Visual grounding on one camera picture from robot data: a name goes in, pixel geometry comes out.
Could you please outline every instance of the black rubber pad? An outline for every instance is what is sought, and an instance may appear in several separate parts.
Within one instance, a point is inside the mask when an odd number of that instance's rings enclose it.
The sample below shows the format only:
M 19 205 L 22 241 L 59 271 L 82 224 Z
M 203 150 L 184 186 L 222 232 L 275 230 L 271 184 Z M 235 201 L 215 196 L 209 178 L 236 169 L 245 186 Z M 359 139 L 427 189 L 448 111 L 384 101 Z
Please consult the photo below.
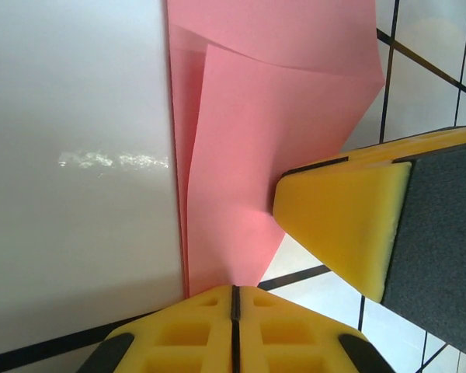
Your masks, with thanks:
M 342 334 L 339 342 L 359 373 L 394 373 L 374 346 L 352 334 Z
M 415 155 L 382 304 L 466 353 L 466 144 Z
M 133 340 L 131 333 L 104 340 L 79 368 L 78 373 L 113 373 Z

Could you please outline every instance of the yellow foam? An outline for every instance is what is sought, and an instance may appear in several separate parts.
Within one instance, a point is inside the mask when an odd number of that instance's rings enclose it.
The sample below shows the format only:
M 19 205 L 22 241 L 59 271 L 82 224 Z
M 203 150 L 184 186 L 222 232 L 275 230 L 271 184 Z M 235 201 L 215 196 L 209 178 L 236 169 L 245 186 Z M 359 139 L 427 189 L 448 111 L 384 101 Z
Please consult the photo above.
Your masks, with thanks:
M 240 288 L 242 373 L 359 373 L 339 342 L 364 335 L 254 287 Z M 215 288 L 115 329 L 134 341 L 116 373 L 231 373 L 231 286 Z
M 409 178 L 394 159 L 466 143 L 466 127 L 343 153 L 276 186 L 278 224 L 361 294 L 379 302 Z
M 361 332 L 258 288 L 241 294 L 242 372 L 358 373 L 338 336 Z
M 134 341 L 114 372 L 231 372 L 230 309 L 222 286 L 117 328 Z

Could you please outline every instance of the pink paper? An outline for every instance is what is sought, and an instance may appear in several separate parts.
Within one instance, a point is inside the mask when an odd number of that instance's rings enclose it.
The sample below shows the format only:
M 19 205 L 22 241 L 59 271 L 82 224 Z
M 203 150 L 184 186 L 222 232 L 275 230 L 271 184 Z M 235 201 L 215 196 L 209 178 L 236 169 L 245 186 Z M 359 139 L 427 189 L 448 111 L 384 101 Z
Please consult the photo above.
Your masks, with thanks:
M 169 0 L 169 16 L 187 290 L 256 285 L 283 238 L 280 174 L 337 153 L 383 85 L 374 2 Z
M 208 47 L 188 186 L 190 294 L 259 282 L 283 238 L 274 183 L 335 154 L 380 87 Z

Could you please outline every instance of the black grout line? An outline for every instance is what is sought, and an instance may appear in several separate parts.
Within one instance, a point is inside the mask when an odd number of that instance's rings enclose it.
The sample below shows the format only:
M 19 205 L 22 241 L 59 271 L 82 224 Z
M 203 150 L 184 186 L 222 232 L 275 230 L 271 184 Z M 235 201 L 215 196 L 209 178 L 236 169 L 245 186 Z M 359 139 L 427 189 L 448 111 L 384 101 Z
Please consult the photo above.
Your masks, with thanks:
M 65 354 L 79 348 L 90 346 L 94 343 L 102 342 L 110 332 L 119 326 L 151 315 L 152 313 L 153 312 L 149 312 L 143 315 L 130 317 L 129 319 L 110 322 L 106 325 L 68 334 L 67 336 L 59 336 L 58 338 L 32 344 L 17 350 L 4 352 L 0 354 L 0 372 L 19 368 L 43 359 L 48 359 L 49 357 Z
M 391 67 L 394 60 L 394 48 L 393 44 L 395 41 L 395 33 L 397 31 L 398 21 L 398 3 L 400 0 L 395 0 L 394 3 L 394 15 L 391 21 L 391 35 L 389 38 L 390 49 L 388 50 L 388 63 L 387 63 L 387 77 L 385 79 L 385 91 L 383 98 L 383 110 L 381 111 L 381 125 L 380 125 L 380 140 L 382 143 L 385 137 L 385 123 L 387 121 L 387 109 L 388 109 L 388 95 L 390 93 L 390 81 L 391 81 Z
M 428 332 L 425 331 L 425 341 L 423 342 L 423 354 L 421 355 L 421 365 L 425 364 L 425 353 L 426 353 L 426 339 L 428 338 Z
M 457 356 L 457 368 L 456 368 L 456 373 L 459 372 L 459 361 L 461 361 L 461 352 L 459 351 L 459 355 Z
M 297 167 L 296 169 L 289 169 L 288 171 L 283 173 L 281 175 L 281 177 L 293 175 L 295 173 L 302 173 L 304 171 L 309 171 L 309 170 L 312 170 L 312 169 L 319 169 L 321 167 L 336 165 L 338 163 L 347 162 L 348 160 L 349 160 L 349 157 L 340 157 L 340 158 L 330 159 L 328 161 L 312 163 L 312 164 L 307 165 L 307 166 Z
M 407 58 L 410 60 L 413 60 L 416 64 L 421 65 L 423 68 L 426 70 L 432 72 L 439 78 L 442 78 L 444 81 L 447 83 L 450 83 L 454 87 L 460 89 L 462 92 L 466 93 L 466 85 L 458 82 L 456 79 L 452 78 L 449 76 L 446 72 L 440 70 L 437 66 L 434 64 L 428 62 L 424 58 L 420 57 L 417 53 L 411 51 L 409 48 L 407 48 L 405 45 L 399 43 L 397 40 L 393 40 L 389 35 L 384 33 L 383 31 L 377 29 L 377 38 L 390 47 L 394 48 L 401 54 L 405 55 Z
M 331 272 L 331 270 L 324 265 L 312 267 L 308 268 L 307 270 L 299 270 L 298 272 L 294 272 L 292 274 L 286 274 L 284 276 L 272 278 L 271 280 L 263 281 L 258 285 L 258 288 L 269 291 L 276 288 L 281 288 L 285 285 L 294 284 L 298 281 L 307 280 L 308 278 L 316 277 L 320 274 L 326 274 L 328 272 Z
M 433 354 L 430 359 L 428 359 L 423 365 L 421 365 L 421 367 L 416 371 L 416 373 L 421 373 L 423 369 L 426 368 L 429 365 L 429 363 L 431 363 L 435 359 L 435 357 L 440 355 L 440 353 L 443 350 L 445 350 L 445 347 L 447 347 L 447 343 L 445 343 L 441 348 L 439 348 L 439 350 L 435 354 Z
M 357 323 L 357 330 L 360 332 L 363 331 L 363 320 L 364 320 L 364 303 L 366 302 L 366 297 L 364 295 L 360 296 L 360 307 L 359 307 L 359 322 Z
M 456 88 L 459 88 L 462 92 L 466 93 L 466 86 L 459 83 L 456 79 L 452 78 L 450 75 L 448 75 L 446 72 L 443 72 L 440 70 L 437 66 L 431 64 L 427 60 L 425 60 L 423 57 L 420 57 L 417 53 L 411 51 L 409 48 L 404 46 L 403 44 L 400 44 L 397 40 L 392 42 L 392 46 L 394 49 L 399 51 L 400 53 L 404 54 L 407 58 L 413 60 L 415 63 L 420 64 L 423 66 L 426 70 L 429 70 L 439 78 L 442 78 L 446 82 L 450 83 Z
M 463 63 L 461 65 L 461 76 L 459 78 L 459 83 L 463 82 L 464 75 L 464 65 L 466 64 L 466 41 L 464 43 L 464 53 L 463 53 Z M 457 126 L 457 115 L 459 114 L 459 102 L 461 100 L 461 88 L 457 91 L 457 103 L 456 103 L 456 114 L 454 116 L 454 126 Z

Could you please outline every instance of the dark gray foam pad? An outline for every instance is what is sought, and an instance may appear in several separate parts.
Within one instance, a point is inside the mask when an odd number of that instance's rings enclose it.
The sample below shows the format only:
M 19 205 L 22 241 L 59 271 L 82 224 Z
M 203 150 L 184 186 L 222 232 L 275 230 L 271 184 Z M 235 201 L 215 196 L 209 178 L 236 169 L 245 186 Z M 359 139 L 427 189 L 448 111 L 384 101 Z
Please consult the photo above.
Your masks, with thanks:
M 466 353 L 466 145 L 414 155 L 382 304 Z

